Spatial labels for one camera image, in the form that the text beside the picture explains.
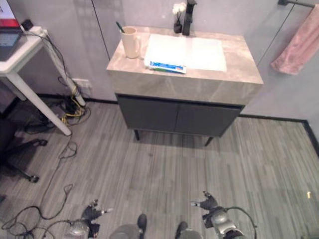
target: pink towel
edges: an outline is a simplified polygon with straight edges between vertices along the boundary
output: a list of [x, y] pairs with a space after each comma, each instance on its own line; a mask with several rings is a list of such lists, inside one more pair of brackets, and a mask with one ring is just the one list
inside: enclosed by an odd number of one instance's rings
[[319, 4], [316, 4], [289, 45], [271, 65], [277, 71], [296, 75], [318, 49]]

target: cabinet door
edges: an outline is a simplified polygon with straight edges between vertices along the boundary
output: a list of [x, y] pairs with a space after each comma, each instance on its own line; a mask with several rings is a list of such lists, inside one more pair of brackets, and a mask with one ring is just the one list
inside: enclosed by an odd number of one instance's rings
[[128, 128], [173, 132], [177, 104], [156, 99], [118, 96]]
[[180, 104], [175, 131], [221, 136], [240, 111], [241, 107]]

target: white sink basin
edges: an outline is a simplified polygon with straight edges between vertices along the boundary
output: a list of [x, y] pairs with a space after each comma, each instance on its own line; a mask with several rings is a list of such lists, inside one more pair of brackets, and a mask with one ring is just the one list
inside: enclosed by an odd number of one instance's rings
[[216, 39], [151, 34], [145, 64], [150, 61], [227, 71], [222, 42]]

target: wall outlet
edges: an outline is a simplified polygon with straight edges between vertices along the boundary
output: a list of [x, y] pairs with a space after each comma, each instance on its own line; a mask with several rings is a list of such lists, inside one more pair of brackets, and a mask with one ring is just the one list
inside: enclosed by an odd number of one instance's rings
[[92, 88], [91, 82], [87, 79], [73, 78], [73, 81], [81, 88]]

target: gray wall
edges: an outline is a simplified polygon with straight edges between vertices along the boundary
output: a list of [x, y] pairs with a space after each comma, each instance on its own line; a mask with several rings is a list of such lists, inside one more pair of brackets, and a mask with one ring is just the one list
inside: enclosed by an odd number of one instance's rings
[[[319, 3], [319, 0], [304, 1]], [[174, 21], [171, 9], [175, 2], [178, 1], [94, 0], [110, 55], [120, 40], [116, 20], [126, 25], [171, 28]], [[319, 81], [315, 79], [319, 76], [315, 64], [319, 54], [297, 76], [275, 72], [269, 65], [286, 47], [311, 9], [292, 4], [279, 6], [278, 0], [197, 2], [192, 30], [244, 35], [258, 64], [265, 85], [244, 113], [307, 119], [319, 137], [319, 99], [316, 97]], [[88, 92], [91, 97], [115, 99], [105, 72], [108, 57], [90, 0], [10, 0], [10, 3], [19, 20], [29, 17], [49, 30], [63, 52], [71, 75], [92, 82], [92, 91]], [[58, 73], [45, 52], [28, 63], [21, 74], [39, 93], [66, 91], [57, 83]]]

